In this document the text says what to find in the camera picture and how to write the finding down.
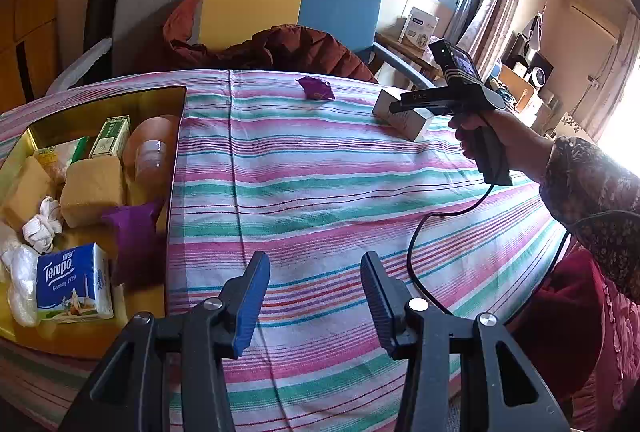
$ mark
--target silver bolt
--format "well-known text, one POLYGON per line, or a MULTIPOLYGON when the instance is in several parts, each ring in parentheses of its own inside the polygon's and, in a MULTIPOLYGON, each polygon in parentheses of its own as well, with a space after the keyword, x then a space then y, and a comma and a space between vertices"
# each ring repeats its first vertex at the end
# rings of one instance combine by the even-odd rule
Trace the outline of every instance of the silver bolt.
POLYGON ((146 325, 149 322, 151 322, 151 313, 147 313, 146 311, 136 313, 135 315, 133 315, 133 318, 131 319, 131 321, 134 324, 137 324, 140 326, 146 325))
POLYGON ((483 326, 487 327, 493 327, 498 323, 498 319, 491 313, 482 313, 479 317, 479 320, 483 326))
POLYGON ((409 307, 414 311, 426 311, 429 303, 424 298, 412 298, 409 300, 409 307))
POLYGON ((220 309, 222 307, 222 300, 217 297, 207 298, 202 303, 202 306, 206 310, 215 311, 216 309, 220 309))

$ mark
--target red velvet cloth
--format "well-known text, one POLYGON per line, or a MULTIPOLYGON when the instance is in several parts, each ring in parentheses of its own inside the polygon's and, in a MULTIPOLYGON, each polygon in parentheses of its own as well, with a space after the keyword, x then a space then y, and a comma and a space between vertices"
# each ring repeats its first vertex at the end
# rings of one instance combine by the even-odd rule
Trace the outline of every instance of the red velvet cloth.
POLYGON ((256 33, 223 51, 189 44, 200 0, 183 0, 136 60, 136 72, 183 69, 256 69, 340 76, 377 83, 358 56, 334 37, 299 25, 281 25, 256 33))
POLYGON ((591 253, 569 253, 529 302, 513 332, 558 401, 587 382, 602 348, 604 290, 591 253))

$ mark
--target sleeve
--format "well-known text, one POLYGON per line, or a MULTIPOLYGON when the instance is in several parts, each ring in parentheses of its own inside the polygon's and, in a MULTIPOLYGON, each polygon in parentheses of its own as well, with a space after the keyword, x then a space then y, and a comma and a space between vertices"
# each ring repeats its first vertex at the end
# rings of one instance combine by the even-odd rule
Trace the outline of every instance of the sleeve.
POLYGON ((640 179, 594 144, 558 138, 540 197, 618 290, 640 303, 640 179), (624 212, 583 221, 609 210, 624 212))

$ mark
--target striped tablecloth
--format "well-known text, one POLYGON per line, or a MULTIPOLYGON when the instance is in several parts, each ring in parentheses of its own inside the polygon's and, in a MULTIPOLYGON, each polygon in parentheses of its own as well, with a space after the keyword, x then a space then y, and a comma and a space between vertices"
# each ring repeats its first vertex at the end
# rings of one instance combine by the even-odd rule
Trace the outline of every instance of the striped tablecloth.
MULTIPOLYGON (((217 294, 255 250, 271 279, 251 346, 225 363, 239 431, 392 430, 405 362, 380 348, 360 285, 375 250, 408 283, 406 248, 420 217, 459 210, 486 185, 436 118, 411 143, 371 114, 379 86, 331 78, 336 100, 306 100, 271 72, 130 76, 64 92, 0 117, 0 157, 32 121, 63 106, 158 86, 187 86, 170 215, 168 310, 217 294)), ((564 229, 519 173, 476 210, 433 221, 415 269, 460 316, 508 316, 549 265, 564 229)), ((0 395, 55 428, 92 362, 0 343, 0 395)), ((452 377, 459 364, 453 360, 452 377)), ((182 427, 179 387, 170 418, 182 427)))

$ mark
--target sofa armrest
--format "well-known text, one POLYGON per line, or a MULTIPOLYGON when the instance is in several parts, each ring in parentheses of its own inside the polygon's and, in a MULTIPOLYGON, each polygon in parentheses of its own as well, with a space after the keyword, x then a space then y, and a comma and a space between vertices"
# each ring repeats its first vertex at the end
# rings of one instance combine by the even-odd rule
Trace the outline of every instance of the sofa armrest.
POLYGON ((411 80, 418 89, 433 89, 435 87, 431 81, 427 80, 427 78, 422 76, 404 60, 393 54, 388 49, 382 47, 377 42, 373 43, 371 49, 377 57, 384 60, 387 64, 393 67, 393 69, 400 71, 404 76, 406 76, 406 78, 411 80))
POLYGON ((82 54, 75 62, 60 73, 47 89, 46 96, 66 91, 71 88, 84 74, 91 69, 91 66, 111 49, 111 39, 103 38, 95 46, 82 54))

